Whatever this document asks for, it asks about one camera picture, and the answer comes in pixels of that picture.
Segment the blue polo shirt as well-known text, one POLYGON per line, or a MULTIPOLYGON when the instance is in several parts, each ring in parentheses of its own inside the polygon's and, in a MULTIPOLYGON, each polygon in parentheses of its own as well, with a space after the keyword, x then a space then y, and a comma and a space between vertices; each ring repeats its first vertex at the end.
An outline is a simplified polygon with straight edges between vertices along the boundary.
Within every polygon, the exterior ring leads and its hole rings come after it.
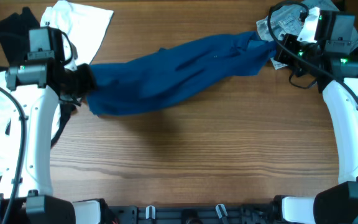
POLYGON ((257 75, 276 43, 256 32, 218 34, 126 63, 94 64, 97 89, 86 100, 95 115, 133 115, 168 108, 220 80, 257 75))

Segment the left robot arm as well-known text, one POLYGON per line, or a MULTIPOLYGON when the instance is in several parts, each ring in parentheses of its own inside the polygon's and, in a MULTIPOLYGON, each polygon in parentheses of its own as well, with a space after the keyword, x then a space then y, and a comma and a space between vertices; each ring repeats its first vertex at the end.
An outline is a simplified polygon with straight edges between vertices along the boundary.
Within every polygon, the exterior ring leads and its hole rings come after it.
POLYGON ((75 223, 71 202, 53 196, 50 176, 51 130, 59 102, 79 104, 96 89, 87 63, 75 71, 66 68, 75 56, 65 57, 63 31, 51 27, 31 29, 25 60, 6 73, 6 95, 16 107, 11 126, 20 126, 17 159, 0 182, 0 223, 75 223))

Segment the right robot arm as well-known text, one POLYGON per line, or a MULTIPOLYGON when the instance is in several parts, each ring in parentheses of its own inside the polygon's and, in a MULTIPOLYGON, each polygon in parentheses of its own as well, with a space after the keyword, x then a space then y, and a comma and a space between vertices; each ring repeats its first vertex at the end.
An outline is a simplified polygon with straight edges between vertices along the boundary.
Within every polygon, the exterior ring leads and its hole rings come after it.
POLYGON ((358 53, 352 14, 302 7, 296 34, 277 40, 275 60, 310 74, 328 107, 339 156, 338 184, 314 197, 280 196, 277 220, 358 223, 358 53))

